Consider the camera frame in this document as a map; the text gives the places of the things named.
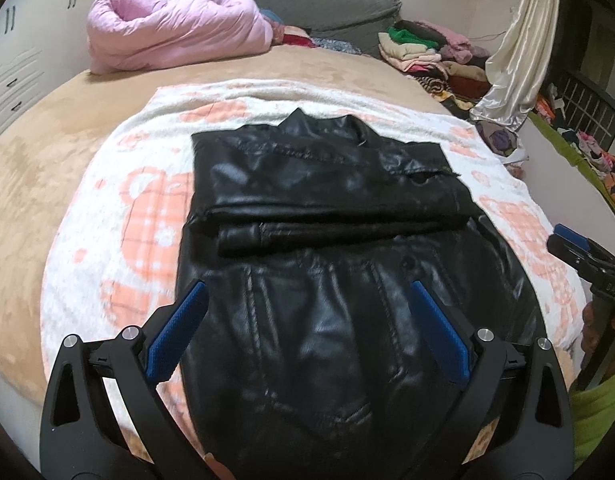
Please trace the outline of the green sleeve right forearm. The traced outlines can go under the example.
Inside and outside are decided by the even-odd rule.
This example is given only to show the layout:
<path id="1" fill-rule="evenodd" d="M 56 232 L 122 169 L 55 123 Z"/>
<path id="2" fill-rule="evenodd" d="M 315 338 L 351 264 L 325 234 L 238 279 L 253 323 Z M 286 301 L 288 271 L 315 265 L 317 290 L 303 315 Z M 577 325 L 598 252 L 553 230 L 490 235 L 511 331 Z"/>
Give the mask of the green sleeve right forearm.
<path id="1" fill-rule="evenodd" d="M 570 389 L 574 428 L 574 467 L 594 452 L 615 421 L 615 374 L 595 388 Z"/>

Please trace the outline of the right hand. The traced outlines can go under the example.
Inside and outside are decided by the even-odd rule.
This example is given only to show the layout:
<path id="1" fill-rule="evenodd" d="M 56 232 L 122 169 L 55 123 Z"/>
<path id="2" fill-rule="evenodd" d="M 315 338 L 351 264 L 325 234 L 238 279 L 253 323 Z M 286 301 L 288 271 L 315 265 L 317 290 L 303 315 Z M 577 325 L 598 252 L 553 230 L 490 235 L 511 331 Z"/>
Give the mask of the right hand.
<path id="1" fill-rule="evenodd" d="M 598 343 L 600 342 L 600 331 L 594 327 L 595 311 L 593 303 L 590 301 L 584 308 L 582 313 L 583 318 L 583 330 L 581 339 L 581 350 L 583 351 L 584 358 L 582 366 L 585 367 L 591 359 L 594 351 L 596 350 Z"/>

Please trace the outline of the left hand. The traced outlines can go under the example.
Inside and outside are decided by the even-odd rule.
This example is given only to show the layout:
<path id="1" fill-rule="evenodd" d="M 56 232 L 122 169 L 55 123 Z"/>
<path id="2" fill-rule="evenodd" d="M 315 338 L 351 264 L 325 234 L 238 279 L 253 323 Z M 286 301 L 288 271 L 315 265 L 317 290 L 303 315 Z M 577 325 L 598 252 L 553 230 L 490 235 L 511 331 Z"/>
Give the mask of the left hand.
<path id="1" fill-rule="evenodd" d="M 204 455 L 204 462 L 208 464 L 219 480 L 234 480 L 232 472 L 224 464 L 216 460 L 212 453 Z"/>

